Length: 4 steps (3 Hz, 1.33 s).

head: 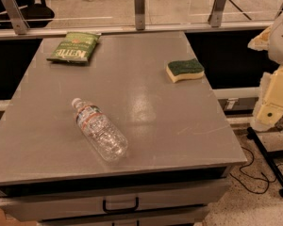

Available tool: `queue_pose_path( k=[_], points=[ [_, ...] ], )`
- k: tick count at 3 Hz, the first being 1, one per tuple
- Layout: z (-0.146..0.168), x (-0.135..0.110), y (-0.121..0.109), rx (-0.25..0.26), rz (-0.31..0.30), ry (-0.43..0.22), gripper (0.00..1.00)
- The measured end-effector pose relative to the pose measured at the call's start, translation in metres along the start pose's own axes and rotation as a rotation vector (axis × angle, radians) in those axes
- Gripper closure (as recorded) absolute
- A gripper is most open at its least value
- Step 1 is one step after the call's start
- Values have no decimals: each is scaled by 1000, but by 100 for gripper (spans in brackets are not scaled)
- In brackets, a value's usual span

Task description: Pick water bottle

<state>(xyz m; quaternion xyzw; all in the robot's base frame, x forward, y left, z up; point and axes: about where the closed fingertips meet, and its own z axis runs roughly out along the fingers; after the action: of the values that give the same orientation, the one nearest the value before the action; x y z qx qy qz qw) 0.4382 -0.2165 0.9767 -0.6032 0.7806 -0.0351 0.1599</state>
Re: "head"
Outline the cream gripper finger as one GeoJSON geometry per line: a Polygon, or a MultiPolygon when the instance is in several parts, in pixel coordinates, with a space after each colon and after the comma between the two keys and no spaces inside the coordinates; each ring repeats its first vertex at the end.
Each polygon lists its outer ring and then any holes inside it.
{"type": "Polygon", "coordinates": [[[259,35],[252,38],[247,47],[256,51],[267,51],[269,48],[269,38],[271,34],[271,26],[264,29],[259,35]]]}
{"type": "Polygon", "coordinates": [[[250,120],[256,131],[273,128],[283,117],[283,65],[273,73],[264,73],[260,80],[258,101],[250,120]]]}

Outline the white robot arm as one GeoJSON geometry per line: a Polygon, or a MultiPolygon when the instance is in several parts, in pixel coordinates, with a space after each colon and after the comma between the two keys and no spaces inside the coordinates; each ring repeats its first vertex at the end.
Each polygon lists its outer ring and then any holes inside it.
{"type": "Polygon", "coordinates": [[[283,12],[274,23],[248,43],[253,50],[268,52],[268,58],[279,67],[264,73],[260,79],[258,101],[250,125],[254,130],[267,131],[283,117],[283,12]]]}

